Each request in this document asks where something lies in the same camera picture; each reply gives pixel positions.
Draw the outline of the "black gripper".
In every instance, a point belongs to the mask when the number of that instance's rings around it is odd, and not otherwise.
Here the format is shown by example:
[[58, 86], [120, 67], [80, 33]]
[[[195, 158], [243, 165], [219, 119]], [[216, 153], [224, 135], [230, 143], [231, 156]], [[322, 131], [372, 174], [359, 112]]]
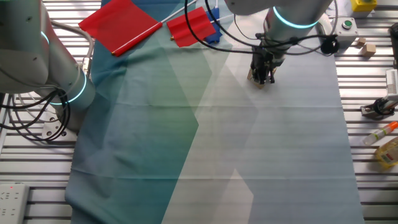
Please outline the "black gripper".
[[261, 46], [252, 48], [251, 60], [251, 80], [259, 85], [263, 85], [264, 81], [275, 83], [275, 68], [283, 64], [285, 55], [274, 54]]

